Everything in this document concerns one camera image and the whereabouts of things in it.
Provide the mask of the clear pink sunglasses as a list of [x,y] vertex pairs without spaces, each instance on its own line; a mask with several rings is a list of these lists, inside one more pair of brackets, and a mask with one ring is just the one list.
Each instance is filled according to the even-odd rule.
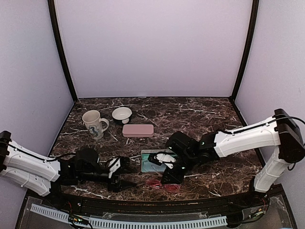
[[159,180],[149,179],[146,181],[146,185],[154,189],[164,189],[168,192],[178,192],[181,188],[181,185],[177,184],[162,184]]

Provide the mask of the grey case teal lining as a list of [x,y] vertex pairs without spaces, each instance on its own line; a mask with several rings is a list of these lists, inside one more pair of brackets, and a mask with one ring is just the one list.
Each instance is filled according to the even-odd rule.
[[172,156],[176,156],[176,154],[170,149],[153,149],[153,150],[142,150],[141,151],[141,172],[143,173],[154,173],[160,172],[163,173],[166,169],[166,165],[157,165],[148,160],[150,154],[156,154],[159,152],[165,152]]

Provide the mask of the pink glasses case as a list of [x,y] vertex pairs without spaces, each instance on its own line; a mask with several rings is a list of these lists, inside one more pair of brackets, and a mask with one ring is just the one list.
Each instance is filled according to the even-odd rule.
[[123,126],[124,137],[152,137],[154,126],[152,124],[126,124]]

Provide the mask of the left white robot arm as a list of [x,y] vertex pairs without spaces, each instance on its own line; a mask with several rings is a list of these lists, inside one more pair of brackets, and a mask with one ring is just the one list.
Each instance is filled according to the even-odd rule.
[[10,132],[0,134],[0,175],[40,196],[48,196],[57,208],[67,204],[67,197],[61,193],[62,186],[91,181],[105,183],[115,193],[135,187],[136,183],[120,178],[122,173],[129,172],[129,165],[128,157],[118,156],[103,166],[92,148],[54,158],[42,156],[17,144]]

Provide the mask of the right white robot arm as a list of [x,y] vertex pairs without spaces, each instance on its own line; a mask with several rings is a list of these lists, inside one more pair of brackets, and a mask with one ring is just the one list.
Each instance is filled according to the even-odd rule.
[[289,116],[284,109],[276,109],[274,115],[253,125],[235,130],[218,130],[204,134],[200,141],[177,131],[166,142],[177,158],[163,155],[158,162],[166,164],[161,183],[181,184],[185,174],[196,165],[219,160],[229,155],[266,146],[274,146],[274,152],[263,169],[255,176],[252,189],[243,197],[243,203],[253,207],[287,167],[305,157],[305,144],[297,117]]

